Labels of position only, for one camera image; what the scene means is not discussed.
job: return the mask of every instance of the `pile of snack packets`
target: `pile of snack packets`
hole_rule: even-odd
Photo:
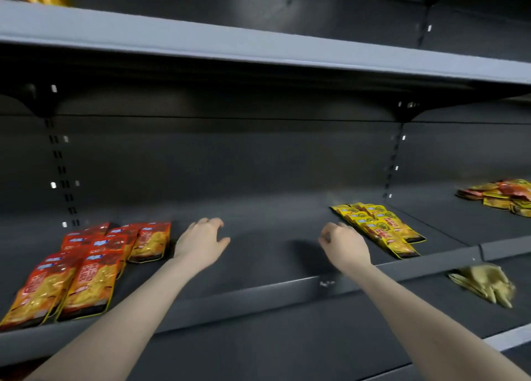
[[[475,185],[460,189],[455,195],[468,200],[482,200],[485,206],[531,217],[531,182],[527,180],[506,180]]]
[[[347,223],[352,224],[384,250],[398,258],[418,257],[412,244],[426,241],[415,230],[402,222],[392,211],[380,204],[355,203],[331,206]]]
[[[0,331],[28,328],[105,312],[126,262],[161,259],[171,223],[109,223],[68,233],[61,250],[38,264],[17,293]]]

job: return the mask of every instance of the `person's right hand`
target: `person's right hand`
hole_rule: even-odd
[[[330,262],[343,273],[353,265],[371,264],[365,240],[344,223],[327,223],[321,231],[319,243]]]

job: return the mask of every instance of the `finger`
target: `finger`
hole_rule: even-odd
[[[326,237],[319,237],[317,239],[317,241],[319,241],[319,244],[321,244],[321,247],[324,248],[326,247],[328,244],[330,244],[330,242],[327,240]]]
[[[326,234],[330,234],[330,232],[337,228],[337,225],[334,223],[326,223],[323,227],[323,230],[321,230],[321,235],[324,236]]]
[[[222,249],[222,252],[225,250],[225,248],[227,248],[227,246],[229,245],[230,243],[230,238],[229,237],[225,237],[224,239],[221,239],[218,244],[219,246],[221,247]]]
[[[223,220],[221,220],[219,217],[215,217],[214,219],[210,219],[209,223],[214,226],[216,229],[219,229],[220,227],[223,227]]]

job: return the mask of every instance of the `forearm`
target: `forearm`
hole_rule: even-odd
[[[427,380],[526,380],[501,353],[372,265],[352,265],[355,280],[377,306]]]
[[[28,379],[122,381],[195,273],[170,259],[134,293],[46,361]]]

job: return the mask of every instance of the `work glove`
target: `work glove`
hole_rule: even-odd
[[[457,269],[448,277],[491,303],[512,308],[511,300],[516,292],[516,287],[497,265],[469,266]]]

